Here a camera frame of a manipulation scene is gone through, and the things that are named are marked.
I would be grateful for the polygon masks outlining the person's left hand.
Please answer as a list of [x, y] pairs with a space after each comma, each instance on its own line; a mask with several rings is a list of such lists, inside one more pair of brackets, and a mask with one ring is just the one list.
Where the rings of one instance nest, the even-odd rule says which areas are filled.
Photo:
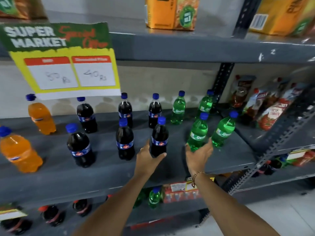
[[148, 180], [154, 173], [158, 165], [154, 164], [154, 157], [150, 153], [150, 140], [146, 141], [136, 156], [135, 177], [141, 177]]

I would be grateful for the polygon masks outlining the green soda bottle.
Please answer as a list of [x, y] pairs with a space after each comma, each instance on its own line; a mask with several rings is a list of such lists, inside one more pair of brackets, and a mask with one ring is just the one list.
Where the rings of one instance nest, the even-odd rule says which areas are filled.
[[186, 101], [184, 99], [185, 91], [179, 91], [178, 97], [175, 99], [173, 103], [171, 123], [174, 125], [180, 125], [183, 122], [185, 109], [186, 109]]
[[238, 117], [238, 112], [233, 110], [230, 111], [229, 115], [223, 118], [215, 132], [211, 136], [212, 144], [214, 147], [222, 147], [227, 138], [234, 132], [236, 126], [236, 119]]
[[187, 140], [187, 144], [190, 146], [190, 149], [192, 152], [198, 150], [204, 144], [204, 140], [208, 132], [208, 124], [207, 124], [208, 117], [209, 117], [209, 113], [202, 112], [199, 115], [199, 118], [197, 118], [192, 125], [191, 131]]
[[207, 94], [202, 98], [202, 100], [199, 103], [198, 111], [195, 116], [195, 119], [200, 117], [201, 113], [210, 113], [210, 110], [213, 105], [213, 97], [214, 97], [214, 92], [211, 89], [207, 90]]
[[149, 193], [148, 205], [151, 209], [157, 208], [157, 206], [160, 203], [161, 188], [162, 188], [161, 186], [153, 187]]

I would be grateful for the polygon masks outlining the blue-capped cola soda bottle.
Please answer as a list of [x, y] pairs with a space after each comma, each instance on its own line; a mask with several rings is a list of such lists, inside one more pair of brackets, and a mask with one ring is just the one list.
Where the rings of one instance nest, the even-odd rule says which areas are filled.
[[162, 153], [167, 152], [169, 132], [166, 127], [166, 118], [158, 117], [158, 123], [152, 132], [151, 155], [156, 158]]

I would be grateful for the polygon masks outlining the person's left forearm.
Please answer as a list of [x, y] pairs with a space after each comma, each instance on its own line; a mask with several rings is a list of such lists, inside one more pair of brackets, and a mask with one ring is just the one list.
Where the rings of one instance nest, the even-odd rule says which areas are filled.
[[72, 236], [121, 236], [140, 191], [153, 171], [137, 171], [118, 192], [97, 208]]

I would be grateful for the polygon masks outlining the person's right forearm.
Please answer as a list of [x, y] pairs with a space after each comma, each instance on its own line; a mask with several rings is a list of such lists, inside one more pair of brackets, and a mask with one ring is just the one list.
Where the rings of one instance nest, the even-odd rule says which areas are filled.
[[224, 236], [280, 236], [260, 216], [217, 186], [204, 172], [193, 176], [211, 215]]

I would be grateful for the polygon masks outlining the yellow shelf price tag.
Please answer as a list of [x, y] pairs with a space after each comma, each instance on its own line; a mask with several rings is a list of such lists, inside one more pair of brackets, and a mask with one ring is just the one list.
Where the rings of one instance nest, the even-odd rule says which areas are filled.
[[189, 177], [187, 179], [186, 183], [184, 183], [184, 190], [185, 190], [185, 192], [198, 191], [197, 186], [193, 186], [192, 183], [193, 183], [192, 178]]

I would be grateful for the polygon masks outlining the red drink multipack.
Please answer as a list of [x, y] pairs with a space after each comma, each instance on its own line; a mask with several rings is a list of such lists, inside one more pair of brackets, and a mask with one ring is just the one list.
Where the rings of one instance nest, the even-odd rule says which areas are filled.
[[198, 188], [192, 186], [192, 181], [176, 182], [162, 186], [163, 203], [173, 203], [202, 198]]

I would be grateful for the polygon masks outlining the red ketchup pouch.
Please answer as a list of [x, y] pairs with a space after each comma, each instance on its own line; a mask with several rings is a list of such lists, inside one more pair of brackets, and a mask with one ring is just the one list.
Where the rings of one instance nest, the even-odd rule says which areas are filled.
[[286, 104], [286, 106], [291, 105], [297, 99], [297, 97], [302, 94], [306, 87], [308, 87], [307, 83], [292, 83], [291, 87], [289, 87], [289, 89], [284, 92], [282, 96], [282, 102]]
[[247, 95], [252, 88], [255, 75], [236, 75], [231, 87], [230, 106], [232, 108], [240, 108], [247, 98]]
[[242, 119], [246, 122], [254, 120], [267, 95], [266, 88], [254, 88], [252, 95], [242, 110]]
[[290, 83], [290, 79], [282, 80], [277, 84], [277, 88], [271, 91], [267, 96], [267, 102], [264, 105], [264, 111], [256, 120], [256, 126], [263, 130], [269, 131], [282, 113], [291, 105], [292, 92], [296, 87], [296, 83], [291, 83], [290, 87], [286, 87]]

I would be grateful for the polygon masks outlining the group of dark cola bottles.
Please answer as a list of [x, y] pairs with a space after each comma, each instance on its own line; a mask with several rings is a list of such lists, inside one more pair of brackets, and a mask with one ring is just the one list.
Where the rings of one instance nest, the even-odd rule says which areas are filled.
[[[118, 156], [122, 160], [131, 160], [135, 156], [134, 134], [131, 127], [128, 125], [132, 118], [132, 107], [127, 109], [124, 106], [128, 101], [122, 101], [119, 105], [119, 128], [116, 131], [116, 146]], [[96, 161], [96, 156], [92, 151], [90, 140], [85, 133], [78, 129], [75, 123], [66, 125], [66, 130], [69, 133], [67, 147], [71, 152], [76, 164], [82, 168], [91, 166]]]

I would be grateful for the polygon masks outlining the red-capped dark soda bottle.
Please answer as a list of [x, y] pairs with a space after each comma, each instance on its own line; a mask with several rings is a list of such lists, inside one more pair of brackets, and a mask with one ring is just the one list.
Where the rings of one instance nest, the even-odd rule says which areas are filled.
[[258, 169], [259, 174], [272, 175], [282, 168], [282, 162], [278, 159], [268, 160], [261, 168]]
[[90, 199], [80, 199], [73, 201], [73, 210], [80, 216], [85, 217], [92, 211]]
[[3, 228], [7, 233], [13, 234], [15, 236], [19, 236], [27, 232], [33, 222], [29, 219], [25, 219], [24, 217], [7, 219], [0, 221], [0, 227]]
[[43, 220], [52, 227], [56, 227], [64, 222], [66, 212], [59, 210], [56, 205], [46, 205], [38, 208]]

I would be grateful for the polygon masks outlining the grey metal shelf rack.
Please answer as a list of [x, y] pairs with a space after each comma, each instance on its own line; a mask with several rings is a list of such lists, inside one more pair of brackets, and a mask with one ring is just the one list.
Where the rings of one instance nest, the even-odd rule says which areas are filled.
[[[109, 36], [118, 66], [166, 69], [210, 70], [212, 63], [237, 63], [239, 39], [220, 37], [207, 33], [157, 30], [150, 32], [139, 19], [113, 18], [102, 15], [49, 11], [56, 23], [77, 21], [79, 24], [108, 22]], [[86, 170], [74, 166], [63, 158], [65, 146], [53, 141], [46, 153], [52, 154], [48, 166], [39, 173], [10, 173], [0, 165], [0, 202], [15, 202], [34, 208], [43, 204], [65, 203], [72, 199], [97, 198], [113, 193], [129, 179], [134, 163], [110, 165], [101, 162]]]
[[[249, 158], [223, 172], [231, 172], [221, 184], [230, 195], [238, 191], [268, 160], [292, 150], [315, 145], [315, 40], [270, 36], [249, 32], [250, 23], [262, 0], [244, 0], [232, 39], [239, 39], [237, 63], [223, 63], [215, 79], [215, 113], [219, 120], [237, 111], [234, 132], [222, 147], [215, 148], [231, 159], [228, 163]], [[240, 108], [230, 106], [231, 87], [236, 75], [255, 75], [252, 88]], [[269, 131], [256, 126], [262, 107], [251, 122], [243, 121], [242, 110], [254, 88], [277, 88], [282, 80], [307, 83], [308, 87], [289, 105]]]

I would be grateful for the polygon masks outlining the red snack packet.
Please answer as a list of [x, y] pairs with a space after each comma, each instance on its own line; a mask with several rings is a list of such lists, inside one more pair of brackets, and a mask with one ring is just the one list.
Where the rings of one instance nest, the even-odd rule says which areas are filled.
[[296, 167], [302, 167], [311, 161], [315, 161], [315, 149], [307, 151], [300, 158], [296, 158], [296, 160], [292, 163], [292, 165]]

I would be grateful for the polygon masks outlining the orange soda bottle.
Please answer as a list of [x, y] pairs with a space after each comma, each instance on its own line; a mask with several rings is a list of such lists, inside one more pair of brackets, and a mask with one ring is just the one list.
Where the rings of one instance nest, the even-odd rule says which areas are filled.
[[43, 165], [31, 143], [6, 126], [0, 126], [0, 152], [22, 173], [36, 172]]
[[35, 94], [27, 94], [26, 100], [29, 102], [28, 114], [39, 131], [44, 135], [56, 132], [56, 125], [49, 109], [37, 99]]

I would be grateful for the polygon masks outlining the green and yellow price sign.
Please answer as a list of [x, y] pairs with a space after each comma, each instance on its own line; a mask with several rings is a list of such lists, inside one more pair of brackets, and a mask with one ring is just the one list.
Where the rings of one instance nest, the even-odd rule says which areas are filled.
[[1, 23], [0, 41], [41, 100], [121, 95], [107, 22]]

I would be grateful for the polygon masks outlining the small green yellow shelf sign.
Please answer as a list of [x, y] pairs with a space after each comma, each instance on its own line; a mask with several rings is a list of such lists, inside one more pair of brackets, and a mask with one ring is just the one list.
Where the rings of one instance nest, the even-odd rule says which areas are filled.
[[26, 217], [28, 214], [23, 211], [22, 207], [12, 203], [0, 205], [0, 221]]

